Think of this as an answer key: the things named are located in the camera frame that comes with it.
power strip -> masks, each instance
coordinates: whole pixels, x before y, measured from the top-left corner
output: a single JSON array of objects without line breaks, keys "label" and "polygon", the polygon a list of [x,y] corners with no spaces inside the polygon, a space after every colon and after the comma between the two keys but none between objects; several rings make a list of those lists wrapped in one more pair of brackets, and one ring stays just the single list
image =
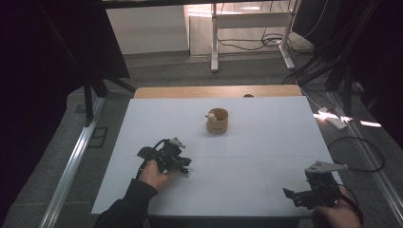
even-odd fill
[{"label": "power strip", "polygon": [[333,115],[333,114],[329,114],[328,113],[328,109],[326,107],[322,107],[318,113],[320,115],[324,115],[326,116],[326,121],[328,121],[330,124],[332,124],[333,126],[335,126],[337,129],[342,130],[344,129],[347,124],[344,123],[343,121],[341,121],[338,116]]}]

desk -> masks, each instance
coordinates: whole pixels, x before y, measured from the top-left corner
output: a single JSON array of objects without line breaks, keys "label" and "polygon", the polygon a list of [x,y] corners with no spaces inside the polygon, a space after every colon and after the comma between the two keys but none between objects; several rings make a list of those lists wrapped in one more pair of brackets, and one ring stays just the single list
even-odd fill
[{"label": "desk", "polygon": [[[256,98],[242,98],[245,93]],[[229,111],[222,135],[205,129],[204,115],[217,106]],[[193,160],[192,174],[177,176],[150,202],[154,218],[308,217],[311,212],[296,208],[282,187],[308,190],[304,168],[332,161],[295,85],[140,88],[127,108],[92,213],[124,195],[143,161],[136,156],[143,146],[175,136],[186,145],[182,156]]]}]

